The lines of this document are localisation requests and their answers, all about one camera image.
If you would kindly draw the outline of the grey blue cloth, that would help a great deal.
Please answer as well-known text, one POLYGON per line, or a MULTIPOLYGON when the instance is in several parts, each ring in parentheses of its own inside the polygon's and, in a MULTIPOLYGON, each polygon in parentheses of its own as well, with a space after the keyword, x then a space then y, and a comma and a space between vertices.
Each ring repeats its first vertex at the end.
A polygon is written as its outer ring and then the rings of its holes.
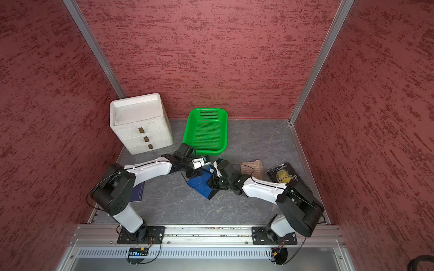
POLYGON ((218 193, 218 190, 211 188, 208 185, 208 181, 212 181, 214 177, 217 177, 217 174, 211 166, 201 168, 201 170, 202 175, 190 178, 188 185, 206 199, 210 200, 218 193))

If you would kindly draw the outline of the brown striped dishcloth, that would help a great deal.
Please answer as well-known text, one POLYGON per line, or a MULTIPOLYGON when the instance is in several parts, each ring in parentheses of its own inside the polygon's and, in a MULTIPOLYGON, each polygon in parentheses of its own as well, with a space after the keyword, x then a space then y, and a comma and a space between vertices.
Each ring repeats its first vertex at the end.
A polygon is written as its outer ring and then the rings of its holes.
POLYGON ((263 164, 259 159, 240 163, 240 169, 242 174, 251 175, 259 180, 264 180, 263 164))

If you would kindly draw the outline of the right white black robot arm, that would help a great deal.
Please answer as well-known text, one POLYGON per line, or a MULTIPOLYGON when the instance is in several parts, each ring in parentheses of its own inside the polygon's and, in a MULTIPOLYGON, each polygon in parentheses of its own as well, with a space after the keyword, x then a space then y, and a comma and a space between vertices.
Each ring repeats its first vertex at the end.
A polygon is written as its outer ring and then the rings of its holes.
POLYGON ((297 180, 286 184, 260 180, 241 174, 227 160, 218 159, 211 168, 217 177, 208 182, 214 190, 232 191, 236 195, 258 198, 278 206, 281 215, 276 216, 269 232, 278 237, 298 233, 306 238, 313 235, 324 213, 323 204, 297 180))

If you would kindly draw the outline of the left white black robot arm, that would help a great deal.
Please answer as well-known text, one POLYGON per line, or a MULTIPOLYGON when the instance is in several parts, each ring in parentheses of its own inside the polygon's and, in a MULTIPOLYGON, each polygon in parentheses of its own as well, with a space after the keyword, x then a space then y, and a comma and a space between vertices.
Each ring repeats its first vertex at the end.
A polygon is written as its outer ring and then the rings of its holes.
POLYGON ((129 166, 110 165, 88 197, 120 224, 120 234, 128 242, 148 243, 152 235, 130 203, 133 189, 156 177, 176 172, 185 172, 185 178, 200 176, 201 168, 209 163, 208 156, 199 156, 196 149, 183 143, 173 154, 164 154, 150 161, 129 166))

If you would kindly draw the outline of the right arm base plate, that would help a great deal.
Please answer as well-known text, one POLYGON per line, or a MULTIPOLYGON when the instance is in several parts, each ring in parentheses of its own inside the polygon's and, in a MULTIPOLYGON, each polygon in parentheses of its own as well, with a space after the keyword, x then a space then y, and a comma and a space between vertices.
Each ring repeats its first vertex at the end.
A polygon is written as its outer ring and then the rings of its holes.
POLYGON ((270 227, 252 227, 252 240, 254 245, 296 245, 297 237, 294 233, 284 237, 278 236, 270 227))

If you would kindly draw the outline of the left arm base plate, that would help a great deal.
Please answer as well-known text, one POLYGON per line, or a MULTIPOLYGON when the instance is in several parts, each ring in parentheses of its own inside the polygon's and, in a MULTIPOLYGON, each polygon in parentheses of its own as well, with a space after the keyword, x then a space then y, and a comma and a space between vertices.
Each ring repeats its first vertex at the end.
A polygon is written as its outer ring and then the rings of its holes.
POLYGON ((122 227, 118 236, 117 244, 142 245, 161 244, 165 236, 166 228, 163 226, 141 226, 135 233, 130 233, 122 227))

